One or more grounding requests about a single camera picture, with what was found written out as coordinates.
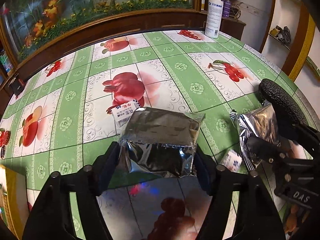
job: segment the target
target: small white packet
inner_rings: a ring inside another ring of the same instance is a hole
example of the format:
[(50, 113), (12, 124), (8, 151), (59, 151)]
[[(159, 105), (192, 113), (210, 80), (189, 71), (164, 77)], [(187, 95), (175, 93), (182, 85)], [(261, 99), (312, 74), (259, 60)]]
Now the small white packet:
[(138, 108), (140, 108), (140, 104), (136, 99), (134, 99), (128, 103), (124, 103), (113, 108), (111, 112), (113, 114), (113, 118), (121, 127), (129, 121), (133, 112)]
[(222, 158), (221, 163), (229, 171), (237, 172), (242, 163), (241, 156), (234, 150), (228, 151), (228, 153)]

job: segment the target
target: table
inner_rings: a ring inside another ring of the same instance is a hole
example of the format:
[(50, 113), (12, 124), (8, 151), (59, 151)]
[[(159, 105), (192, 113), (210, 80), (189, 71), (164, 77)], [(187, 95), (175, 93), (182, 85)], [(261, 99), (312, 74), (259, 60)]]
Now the table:
[[(230, 65), (242, 75), (227, 74)], [(228, 150), (239, 152), (229, 112), (261, 107), (257, 91), (263, 78), (283, 87), (309, 125), (320, 129), (319, 118), (297, 86), (262, 54), (224, 33), (213, 40), (200, 31), (148, 32), (99, 42), (47, 66), (27, 82), (19, 97), (12, 97), (0, 122), (0, 128), (11, 131), (0, 163), (26, 175), (33, 205), (51, 172), (76, 172), (118, 140), (123, 127), (106, 111), (123, 95), (142, 106), (205, 113), (198, 143), (219, 162)], [(119, 79), (121, 87), (116, 87)], [(310, 158), (301, 146), (290, 147)], [(258, 172), (283, 215), (286, 205), (273, 194), (271, 167), (263, 163)], [(98, 198), (114, 239), (147, 238), (163, 212), (160, 203), (169, 196), (184, 199), (195, 230), (201, 227), (210, 197), (196, 178), (154, 178), (116, 171), (110, 190)], [(237, 196), (235, 192), (225, 237), (232, 234)], [(70, 202), (77, 236), (84, 238), (75, 194), (70, 194)]]

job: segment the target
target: foil bag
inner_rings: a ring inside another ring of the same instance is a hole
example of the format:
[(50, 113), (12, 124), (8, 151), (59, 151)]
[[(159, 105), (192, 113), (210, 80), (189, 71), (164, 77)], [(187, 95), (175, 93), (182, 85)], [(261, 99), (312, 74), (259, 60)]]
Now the foil bag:
[(193, 157), (204, 114), (138, 108), (121, 133), (119, 165), (164, 178), (193, 174)]
[(235, 110), (232, 110), (230, 118), (233, 125), (238, 129), (240, 151), (244, 165), (248, 171), (253, 171), (260, 164), (261, 159), (248, 150), (247, 140), (251, 135), (255, 135), (279, 146), (280, 137), (275, 111), (271, 103), (265, 101), (262, 108), (246, 114), (237, 114)]

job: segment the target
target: green rose pattern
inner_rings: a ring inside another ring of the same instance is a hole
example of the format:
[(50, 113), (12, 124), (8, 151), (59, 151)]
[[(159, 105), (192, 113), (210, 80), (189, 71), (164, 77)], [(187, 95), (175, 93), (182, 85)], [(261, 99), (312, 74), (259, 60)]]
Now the green rose pattern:
[(29, 175), (30, 175), (30, 170), (28, 167), (26, 167), (26, 178), (29, 178)]
[(74, 76), (75, 76), (75, 77), (80, 76), (82, 73), (83, 73), (83, 71), (82, 71), (82, 70), (79, 70), (79, 71), (77, 71), (77, 72), (74, 74)]
[(99, 68), (102, 68), (104, 65), (105, 65), (105, 63), (99, 63), (99, 64), (96, 65), (94, 68), (99, 69)]
[(63, 78), (60, 78), (57, 82), (56, 85), (59, 85), (63, 81)]
[(185, 70), (185, 69), (187, 69), (188, 66), (184, 63), (176, 63), (174, 65), (174, 67), (178, 70)]
[(149, 57), (151, 55), (151, 52), (150, 51), (144, 51), (140, 54), (140, 56), (142, 57)]
[(63, 162), (60, 165), (59, 172), (61, 175), (70, 174), (72, 172), (72, 165), (67, 162)]
[(259, 69), (258, 70), (258, 74), (262, 77), (264, 77), (266, 75), (265, 71), (263, 69)]
[(69, 126), (71, 125), (71, 118), (70, 117), (65, 117), (63, 118), (63, 120), (60, 123), (60, 129), (64, 132), (65, 130), (67, 130), (69, 128)]
[(118, 62), (125, 62), (128, 60), (128, 57), (120, 57), (117, 59)]
[(174, 51), (174, 48), (173, 47), (166, 47), (166, 48), (163, 49), (163, 51), (172, 52), (172, 51)]
[(45, 167), (42, 166), (42, 165), (40, 165), (40, 166), (38, 167), (37, 174), (38, 174), (38, 176), (39, 176), (40, 179), (43, 179), (44, 176), (45, 176)]
[(203, 92), (203, 85), (199, 83), (192, 83), (190, 86), (190, 90), (197, 95), (201, 95)]
[(219, 119), (216, 124), (216, 128), (220, 132), (229, 132), (230, 127), (224, 119)]
[(78, 59), (78, 62), (81, 62), (81, 61), (83, 61), (85, 59), (85, 56), (82, 56), (82, 57), (80, 57), (79, 59)]
[(70, 92), (66, 95), (66, 100), (67, 100), (67, 101), (70, 101), (70, 100), (72, 100), (75, 96), (76, 96), (76, 92), (70, 91)]
[(72, 216), (72, 220), (73, 220), (73, 226), (75, 227), (75, 231), (79, 231), (80, 229), (79, 221), (74, 216)]
[(242, 59), (243, 59), (245, 62), (250, 62), (250, 58), (248, 58), (248, 57), (242, 57)]

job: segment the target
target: white bottle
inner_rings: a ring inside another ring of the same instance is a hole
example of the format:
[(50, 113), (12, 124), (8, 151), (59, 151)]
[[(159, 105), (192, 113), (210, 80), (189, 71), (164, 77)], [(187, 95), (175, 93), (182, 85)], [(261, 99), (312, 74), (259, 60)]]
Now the white bottle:
[(209, 0), (207, 24), (205, 28), (205, 35), (210, 38), (218, 38), (223, 11), (223, 1)]

